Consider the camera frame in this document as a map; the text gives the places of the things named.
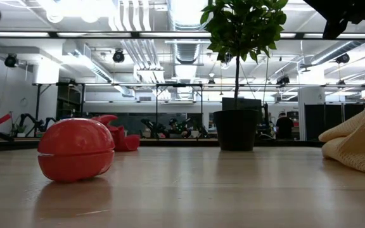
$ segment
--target wooden table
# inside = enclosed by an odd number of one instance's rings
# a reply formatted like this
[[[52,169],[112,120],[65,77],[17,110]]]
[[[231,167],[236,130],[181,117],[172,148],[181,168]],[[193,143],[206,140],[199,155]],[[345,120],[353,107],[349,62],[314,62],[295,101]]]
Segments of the wooden table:
[[[0,227],[365,227],[365,174],[317,148],[141,148],[75,184],[36,157],[0,152]]]

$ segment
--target red ball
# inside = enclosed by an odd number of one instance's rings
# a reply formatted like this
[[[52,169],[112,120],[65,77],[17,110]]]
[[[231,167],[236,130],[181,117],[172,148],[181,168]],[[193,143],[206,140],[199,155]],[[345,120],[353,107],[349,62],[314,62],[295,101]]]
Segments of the red ball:
[[[75,182],[105,173],[113,161],[110,131],[95,120],[60,120],[43,135],[38,152],[43,174],[58,182]]]

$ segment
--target red object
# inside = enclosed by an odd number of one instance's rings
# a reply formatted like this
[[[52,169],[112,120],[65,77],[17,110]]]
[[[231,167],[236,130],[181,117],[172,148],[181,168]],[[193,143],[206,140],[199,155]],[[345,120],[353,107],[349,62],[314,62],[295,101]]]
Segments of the red object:
[[[124,126],[114,127],[109,125],[111,121],[117,120],[118,117],[114,115],[103,115],[100,117],[93,117],[92,119],[101,122],[109,129],[113,137],[113,141],[115,142],[116,145],[115,151],[118,152],[135,151],[140,146],[139,135],[125,136]]]
[[[38,152],[43,174],[58,182],[75,182],[105,173],[113,161],[110,131],[94,120],[70,118],[52,125]]]
[[[6,114],[5,116],[0,118],[0,124],[3,124],[5,122],[7,122],[9,119],[11,118],[10,114]]]

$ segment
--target black plant pot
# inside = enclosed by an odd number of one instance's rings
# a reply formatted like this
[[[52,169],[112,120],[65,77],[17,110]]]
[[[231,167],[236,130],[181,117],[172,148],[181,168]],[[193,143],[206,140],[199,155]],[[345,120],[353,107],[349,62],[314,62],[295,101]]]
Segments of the black plant pot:
[[[218,141],[224,151],[252,151],[259,112],[226,110],[214,112]]]

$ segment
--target beige cloth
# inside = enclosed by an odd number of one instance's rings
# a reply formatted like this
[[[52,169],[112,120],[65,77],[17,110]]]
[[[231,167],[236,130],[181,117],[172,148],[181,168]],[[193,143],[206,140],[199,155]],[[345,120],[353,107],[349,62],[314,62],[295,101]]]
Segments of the beige cloth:
[[[319,140],[325,158],[365,172],[365,110],[346,122],[323,132]]]

